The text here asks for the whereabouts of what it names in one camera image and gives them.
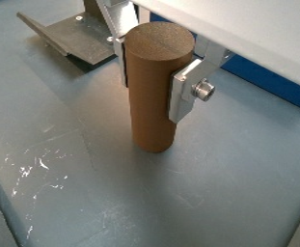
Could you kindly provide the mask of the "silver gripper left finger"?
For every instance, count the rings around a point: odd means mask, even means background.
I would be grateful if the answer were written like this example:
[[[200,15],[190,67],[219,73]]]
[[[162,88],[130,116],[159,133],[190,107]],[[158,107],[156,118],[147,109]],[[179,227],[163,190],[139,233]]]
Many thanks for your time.
[[[128,86],[124,40],[139,24],[131,0],[95,0],[112,35],[114,50],[119,58],[122,83]]]

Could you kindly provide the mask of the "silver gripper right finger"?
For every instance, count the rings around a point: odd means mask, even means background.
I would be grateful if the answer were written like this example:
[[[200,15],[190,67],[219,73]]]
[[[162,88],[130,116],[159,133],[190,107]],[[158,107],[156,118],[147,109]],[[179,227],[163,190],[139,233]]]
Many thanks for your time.
[[[178,124],[192,111],[196,99],[208,101],[215,87],[208,77],[234,57],[235,53],[208,40],[196,36],[195,55],[198,58],[171,76],[170,120]]]

